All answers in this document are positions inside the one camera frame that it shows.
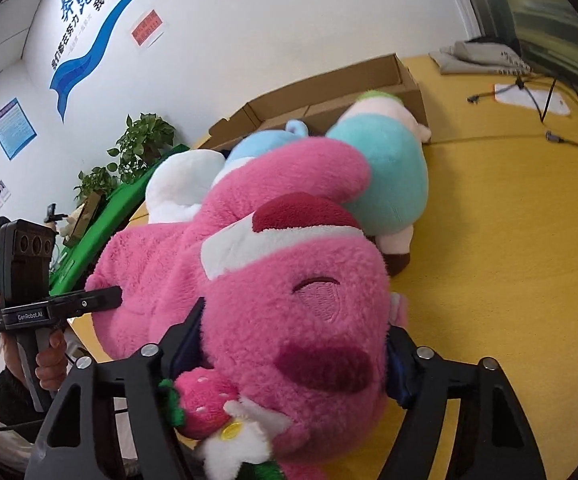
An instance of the silver screw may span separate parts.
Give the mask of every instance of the silver screw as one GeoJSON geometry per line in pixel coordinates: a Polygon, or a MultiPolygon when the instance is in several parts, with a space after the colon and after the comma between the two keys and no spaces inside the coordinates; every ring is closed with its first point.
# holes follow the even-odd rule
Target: silver screw
{"type": "Polygon", "coordinates": [[[144,355],[144,357],[152,357],[155,354],[157,354],[159,350],[160,350],[160,348],[158,348],[158,345],[154,345],[153,343],[149,343],[148,345],[144,345],[140,349],[140,353],[142,355],[144,355]]]}
{"type": "Polygon", "coordinates": [[[93,359],[88,355],[85,355],[76,361],[76,367],[80,368],[80,370],[84,370],[85,368],[89,368],[92,362],[93,359]]]}
{"type": "Polygon", "coordinates": [[[416,350],[416,354],[418,354],[418,357],[421,359],[431,359],[435,355],[435,352],[428,346],[421,346],[416,350]]]}
{"type": "Polygon", "coordinates": [[[484,359],[482,359],[482,365],[487,370],[498,370],[498,368],[500,366],[498,364],[498,361],[496,361],[492,357],[485,357],[484,359]]]}

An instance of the green table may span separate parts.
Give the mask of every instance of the green table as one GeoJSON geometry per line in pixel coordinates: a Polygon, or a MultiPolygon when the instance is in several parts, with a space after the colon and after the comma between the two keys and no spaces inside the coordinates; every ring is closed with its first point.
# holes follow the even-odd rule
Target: green table
{"type": "Polygon", "coordinates": [[[60,265],[50,277],[49,287],[52,296],[65,294],[73,290],[86,268],[98,256],[118,228],[144,202],[147,184],[157,166],[169,156],[185,152],[188,149],[184,144],[178,144],[168,153],[165,153],[162,160],[150,168],[139,180],[133,184],[120,184],[109,195],[104,210],[102,210],[98,219],[89,226],[82,240],[73,248],[63,249],[60,255],[62,258],[60,265]]]}

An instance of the open cardboard box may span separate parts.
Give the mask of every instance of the open cardboard box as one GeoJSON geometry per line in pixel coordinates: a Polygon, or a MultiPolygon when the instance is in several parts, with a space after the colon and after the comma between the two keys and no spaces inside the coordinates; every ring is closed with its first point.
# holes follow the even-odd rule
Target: open cardboard box
{"type": "Polygon", "coordinates": [[[428,126],[418,84],[397,56],[390,54],[313,76],[249,101],[229,119],[214,124],[210,137],[198,147],[232,148],[257,130],[283,130],[290,119],[303,121],[311,135],[324,135],[367,90],[399,97],[416,120],[428,126]]]}

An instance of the pink plush toy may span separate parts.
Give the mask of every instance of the pink plush toy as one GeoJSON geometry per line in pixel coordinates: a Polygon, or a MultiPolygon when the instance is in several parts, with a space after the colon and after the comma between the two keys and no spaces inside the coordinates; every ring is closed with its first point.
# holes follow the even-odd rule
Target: pink plush toy
{"type": "Polygon", "coordinates": [[[288,479],[324,478],[311,465],[353,449],[379,420],[386,334],[390,320],[404,322],[406,301],[390,295],[380,252],[339,206],[369,180],[343,142],[290,144],[225,176],[190,222],[115,235],[89,278],[88,290],[122,287],[118,309],[94,314],[115,359],[160,341],[205,298],[207,368],[173,379],[181,431],[205,439],[210,480],[267,460],[288,479]]]}

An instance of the wooden tabletop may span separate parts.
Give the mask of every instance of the wooden tabletop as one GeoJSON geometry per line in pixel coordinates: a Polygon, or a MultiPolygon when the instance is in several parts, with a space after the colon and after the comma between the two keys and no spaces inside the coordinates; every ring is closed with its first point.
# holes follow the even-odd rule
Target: wooden tabletop
{"type": "MultiPolygon", "coordinates": [[[[430,196],[416,224],[410,266],[392,281],[408,295],[409,333],[443,357],[498,359],[533,428],[549,480],[578,464],[578,106],[569,117],[483,98],[504,76],[440,76],[427,56],[405,60],[420,83],[433,143],[424,148],[430,196]]],[[[548,89],[544,85],[529,85],[548,89]]],[[[146,222],[146,211],[132,224],[146,222]]],[[[99,360],[89,318],[74,323],[99,360]]],[[[449,403],[432,479],[444,478],[458,402],[449,403]]],[[[391,403],[356,452],[327,467],[331,479],[375,480],[404,412],[391,403]]]]}

